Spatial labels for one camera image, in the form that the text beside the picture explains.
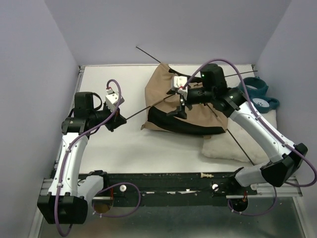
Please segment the black tent pole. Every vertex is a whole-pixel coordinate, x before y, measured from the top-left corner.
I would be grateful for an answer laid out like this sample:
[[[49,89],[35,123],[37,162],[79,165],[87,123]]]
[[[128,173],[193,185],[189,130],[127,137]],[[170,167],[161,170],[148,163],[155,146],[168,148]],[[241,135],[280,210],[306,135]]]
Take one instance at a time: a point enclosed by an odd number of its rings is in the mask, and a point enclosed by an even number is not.
[[[254,73],[254,72],[258,72],[258,70],[254,70],[254,69],[253,69],[253,70],[251,70],[251,71],[245,71],[245,72],[242,72],[242,73],[240,73],[240,74],[242,75],[242,74]],[[237,75],[238,75],[237,73],[235,73],[235,74],[230,74],[230,75],[226,75],[225,78],[226,78],[226,77],[237,76]],[[168,98],[170,98],[170,97],[172,97],[172,96],[174,96],[174,94],[173,94],[173,95],[168,95],[168,96],[164,97],[163,99],[161,99],[161,100],[159,100],[159,101],[157,101],[157,102],[155,102],[155,103],[153,103],[153,104],[151,104],[151,105],[149,105],[149,106],[146,106],[145,108],[139,110],[138,112],[136,112],[136,113],[134,113],[133,115],[131,115],[131,116],[129,116],[128,118],[126,118],[126,120],[129,120],[129,119],[135,117],[136,115],[138,115],[138,114],[140,114],[140,113],[142,113],[142,112],[144,112],[144,111],[146,111],[146,110],[149,110],[151,107],[154,107],[154,106],[156,106],[156,105],[158,105],[158,104],[164,102],[166,99],[168,99]]]
[[[156,62],[161,63],[160,60],[156,59],[154,56],[150,55],[149,53],[147,53],[146,51],[142,50],[140,47],[136,46],[136,49],[140,50],[141,52],[145,53],[146,55],[148,55],[149,57],[151,57],[152,59],[154,59]],[[206,104],[206,106],[212,111],[212,113],[214,115],[217,116],[217,114],[215,113],[215,111],[208,105]],[[245,156],[248,158],[248,160],[251,162],[252,165],[255,165],[254,162],[252,161],[252,159],[250,158],[250,156],[247,154],[247,152],[244,150],[244,148],[241,146],[241,144],[238,142],[238,140],[234,137],[234,135],[231,133],[231,131],[228,129],[227,130],[230,134],[230,136],[233,138],[233,140],[237,143],[237,145],[239,146],[239,148],[242,150],[242,152],[245,154]]]

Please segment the beige black pet tent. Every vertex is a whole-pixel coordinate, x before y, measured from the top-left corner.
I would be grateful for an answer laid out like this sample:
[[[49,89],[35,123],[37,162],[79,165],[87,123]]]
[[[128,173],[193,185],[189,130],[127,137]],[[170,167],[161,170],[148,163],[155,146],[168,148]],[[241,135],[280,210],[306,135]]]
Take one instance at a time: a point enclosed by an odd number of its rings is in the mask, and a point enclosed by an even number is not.
[[[171,89],[171,81],[175,73],[170,72],[169,65],[161,63],[154,70],[145,87],[145,102],[149,106],[164,97]],[[194,136],[211,136],[225,133],[228,118],[221,112],[212,111],[203,104],[194,105],[192,110],[186,109],[187,119],[168,117],[166,114],[176,110],[179,95],[174,95],[164,102],[146,110],[146,120],[142,129],[169,131]]]

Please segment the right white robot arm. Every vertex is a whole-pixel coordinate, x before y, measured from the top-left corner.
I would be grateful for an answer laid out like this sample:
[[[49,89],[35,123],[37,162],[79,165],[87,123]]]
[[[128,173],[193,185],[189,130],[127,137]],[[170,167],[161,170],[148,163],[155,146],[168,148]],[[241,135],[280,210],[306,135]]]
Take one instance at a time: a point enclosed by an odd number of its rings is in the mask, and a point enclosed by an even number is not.
[[[189,85],[191,78],[174,76],[169,94],[178,94],[180,104],[170,116],[186,119],[185,109],[192,105],[211,103],[243,129],[261,146],[269,158],[268,163],[251,168],[238,169],[228,181],[228,189],[233,194],[239,194],[247,186],[255,183],[269,183],[281,187],[296,172],[308,152],[305,144],[295,144],[283,137],[275,127],[248,102],[246,94],[238,88],[227,86],[223,69],[210,63],[202,66],[198,72],[201,75],[202,86]]]

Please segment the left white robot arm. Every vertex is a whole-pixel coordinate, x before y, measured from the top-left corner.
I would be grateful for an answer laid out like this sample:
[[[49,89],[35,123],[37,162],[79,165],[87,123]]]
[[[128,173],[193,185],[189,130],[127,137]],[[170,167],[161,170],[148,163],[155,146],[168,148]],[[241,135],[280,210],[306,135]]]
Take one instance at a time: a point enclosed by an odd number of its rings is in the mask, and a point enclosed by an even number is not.
[[[119,92],[106,89],[105,100],[94,106],[93,92],[78,92],[74,107],[63,121],[62,145],[57,169],[46,195],[38,198],[37,206],[49,224],[83,224],[88,207],[97,194],[104,196],[110,184],[104,172],[92,172],[82,184],[78,183],[79,170],[91,134],[99,126],[109,131],[126,123],[119,105],[124,102]]]

